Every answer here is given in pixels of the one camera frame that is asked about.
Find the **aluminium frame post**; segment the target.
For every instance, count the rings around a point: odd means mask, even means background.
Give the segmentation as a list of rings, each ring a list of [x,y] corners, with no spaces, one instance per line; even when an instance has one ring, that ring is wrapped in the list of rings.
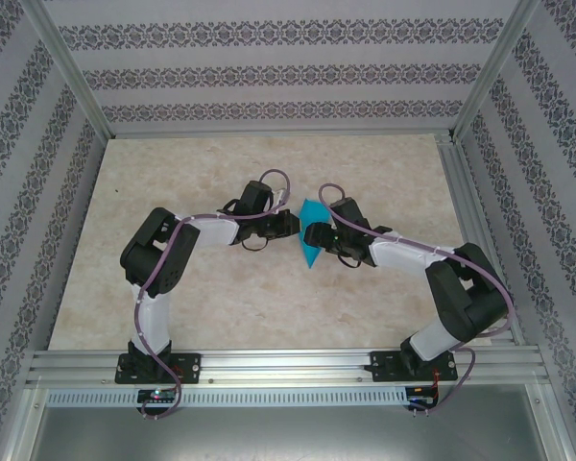
[[[58,26],[42,0],[19,0],[40,39],[49,51],[65,82],[73,91],[98,137],[107,144],[115,137],[101,106],[95,98],[83,71],[77,65]]]
[[[454,142],[460,141],[468,131],[472,119],[480,109],[492,84],[507,58],[511,55],[523,29],[528,24],[540,0],[517,0],[498,40],[487,57],[482,70],[463,104],[451,131]]]

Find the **blue cloth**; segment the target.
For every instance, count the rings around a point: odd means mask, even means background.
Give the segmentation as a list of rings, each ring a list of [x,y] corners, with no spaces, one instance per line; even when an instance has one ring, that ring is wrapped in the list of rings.
[[[314,223],[330,223],[330,213],[328,210],[318,201],[313,201],[305,199],[302,203],[300,213],[300,233],[299,241],[300,246],[309,269],[311,269],[321,252],[319,247],[313,247],[308,245],[304,241],[305,231],[307,227]]]

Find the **aluminium left frame post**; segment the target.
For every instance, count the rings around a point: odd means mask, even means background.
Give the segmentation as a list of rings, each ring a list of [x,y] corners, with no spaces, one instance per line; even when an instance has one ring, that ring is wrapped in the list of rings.
[[[98,137],[107,144],[115,137],[101,106],[95,98],[83,71],[77,65],[58,26],[42,0],[19,0],[40,39],[49,51],[65,82],[73,91]]]

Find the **controller circuit board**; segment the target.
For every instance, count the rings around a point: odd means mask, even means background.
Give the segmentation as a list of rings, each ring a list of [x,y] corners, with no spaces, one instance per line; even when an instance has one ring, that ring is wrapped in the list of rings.
[[[439,399],[437,386],[429,387],[408,387],[406,389],[408,401],[414,405],[432,407],[436,406]]]
[[[137,402],[139,404],[173,404],[177,397],[177,391],[174,389],[147,389],[139,390]]]

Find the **aluminium right frame post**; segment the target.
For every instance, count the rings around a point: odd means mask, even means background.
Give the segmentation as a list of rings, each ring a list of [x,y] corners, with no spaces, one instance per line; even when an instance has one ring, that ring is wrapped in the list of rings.
[[[511,55],[523,29],[528,24],[540,0],[517,0],[498,40],[487,57],[482,70],[463,104],[451,131],[454,142],[460,141],[468,131],[472,119],[480,109],[492,84],[507,58]]]

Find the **right controller circuit board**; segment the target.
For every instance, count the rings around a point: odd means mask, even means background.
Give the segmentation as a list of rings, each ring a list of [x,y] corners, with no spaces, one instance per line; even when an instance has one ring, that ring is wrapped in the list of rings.
[[[408,387],[406,389],[408,401],[414,405],[432,407],[436,406],[439,399],[437,386],[429,387]]]

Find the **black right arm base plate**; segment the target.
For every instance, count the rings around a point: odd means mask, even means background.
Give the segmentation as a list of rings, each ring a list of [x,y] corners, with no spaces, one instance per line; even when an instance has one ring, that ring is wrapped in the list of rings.
[[[370,353],[371,363],[364,369],[372,374],[374,382],[417,382],[458,379],[455,357],[452,352],[443,352],[430,361],[420,359],[406,351],[374,351]]]

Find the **grey sheet metal panel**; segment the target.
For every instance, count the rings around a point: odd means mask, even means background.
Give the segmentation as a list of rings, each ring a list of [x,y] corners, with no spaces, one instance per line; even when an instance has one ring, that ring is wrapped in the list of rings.
[[[50,408],[33,461],[548,461],[531,424],[412,417],[392,407]]]

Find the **long aluminium mounting rail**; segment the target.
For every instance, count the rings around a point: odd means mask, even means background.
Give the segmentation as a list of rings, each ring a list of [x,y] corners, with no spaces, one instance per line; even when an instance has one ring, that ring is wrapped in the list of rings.
[[[474,347],[467,385],[548,384],[537,346]],[[119,351],[35,352],[25,375],[28,388],[109,388]],[[200,387],[374,386],[366,349],[202,351]]]

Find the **aluminium side rail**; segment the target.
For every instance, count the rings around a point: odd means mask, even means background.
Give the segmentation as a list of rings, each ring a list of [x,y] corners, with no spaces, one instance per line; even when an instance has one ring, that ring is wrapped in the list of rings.
[[[457,146],[449,134],[435,134],[434,138],[462,236],[466,241],[481,247],[501,281],[510,288],[497,257],[462,147]]]

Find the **left controller circuit board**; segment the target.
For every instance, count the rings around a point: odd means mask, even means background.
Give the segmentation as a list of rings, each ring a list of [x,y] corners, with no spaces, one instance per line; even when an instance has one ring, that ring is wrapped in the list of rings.
[[[173,404],[177,397],[177,391],[174,389],[147,389],[139,390],[137,402],[139,404]]]

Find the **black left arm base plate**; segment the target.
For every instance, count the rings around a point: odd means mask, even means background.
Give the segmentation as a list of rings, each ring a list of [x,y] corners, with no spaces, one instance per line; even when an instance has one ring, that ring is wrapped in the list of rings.
[[[161,366],[149,355],[135,357],[129,353],[119,355],[114,382],[116,384],[175,384],[175,375],[181,384],[197,384],[202,358],[197,353],[171,353],[168,363]]]

